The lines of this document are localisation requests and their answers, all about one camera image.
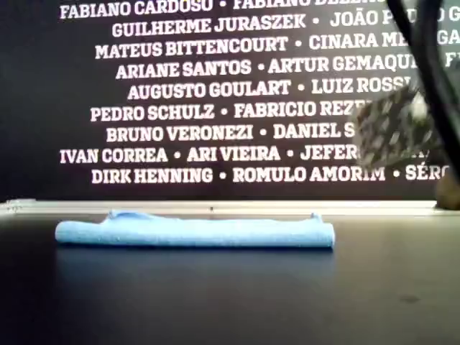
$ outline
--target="blue microfiber cloth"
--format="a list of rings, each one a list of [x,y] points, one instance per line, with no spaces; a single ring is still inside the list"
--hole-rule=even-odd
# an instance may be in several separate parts
[[[332,224],[313,214],[302,221],[270,219],[179,219],[111,211],[99,224],[63,221],[61,243],[154,247],[313,247],[333,248]]]

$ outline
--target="brown object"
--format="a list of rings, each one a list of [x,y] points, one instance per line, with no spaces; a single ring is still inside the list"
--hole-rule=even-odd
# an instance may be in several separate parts
[[[436,184],[436,201],[439,208],[460,210],[460,183],[449,170]]]

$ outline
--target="black table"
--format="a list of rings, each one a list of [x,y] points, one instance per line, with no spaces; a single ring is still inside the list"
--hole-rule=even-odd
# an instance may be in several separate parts
[[[339,218],[334,253],[58,247],[69,218],[0,221],[0,344],[460,344],[458,217]]]

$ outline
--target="white ledge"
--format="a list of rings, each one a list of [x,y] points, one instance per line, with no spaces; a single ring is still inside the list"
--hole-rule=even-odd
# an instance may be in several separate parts
[[[164,216],[460,216],[435,201],[35,201],[0,204],[3,214],[107,214],[111,210]]]

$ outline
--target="wall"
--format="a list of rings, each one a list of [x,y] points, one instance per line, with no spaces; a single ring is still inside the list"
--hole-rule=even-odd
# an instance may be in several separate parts
[[[382,1],[2,6],[0,200],[432,198],[422,157],[354,165],[352,107],[415,75]]]

